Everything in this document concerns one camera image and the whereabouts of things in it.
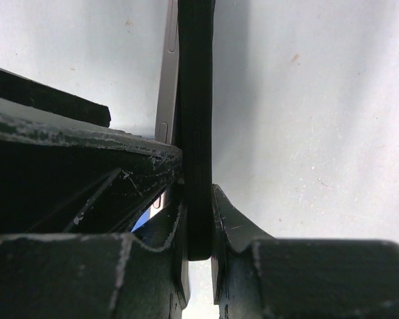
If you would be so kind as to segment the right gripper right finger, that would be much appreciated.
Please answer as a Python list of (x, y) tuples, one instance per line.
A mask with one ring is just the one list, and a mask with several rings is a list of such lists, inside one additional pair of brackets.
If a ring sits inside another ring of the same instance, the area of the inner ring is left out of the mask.
[(213, 301), (222, 318), (399, 318), (399, 245), (276, 239), (211, 191)]

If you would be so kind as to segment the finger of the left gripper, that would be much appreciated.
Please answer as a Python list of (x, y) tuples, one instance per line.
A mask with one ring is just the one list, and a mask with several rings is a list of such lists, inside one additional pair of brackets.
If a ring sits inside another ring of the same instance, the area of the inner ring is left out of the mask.
[(109, 127), (110, 111), (97, 104), (0, 68), (0, 98), (73, 120)]
[(129, 231), (182, 151), (0, 98), (0, 235)]

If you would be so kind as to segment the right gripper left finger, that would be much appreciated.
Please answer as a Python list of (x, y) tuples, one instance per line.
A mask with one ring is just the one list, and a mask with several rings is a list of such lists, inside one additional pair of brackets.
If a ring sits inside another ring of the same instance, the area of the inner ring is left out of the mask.
[(0, 236), (0, 318), (180, 318), (186, 206), (133, 233)]

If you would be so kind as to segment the black phone case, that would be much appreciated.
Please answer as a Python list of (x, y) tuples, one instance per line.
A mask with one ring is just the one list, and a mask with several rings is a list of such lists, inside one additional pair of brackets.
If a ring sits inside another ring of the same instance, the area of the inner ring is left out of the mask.
[(188, 259), (210, 258), (213, 16), (215, 1), (179, 1), (179, 92)]

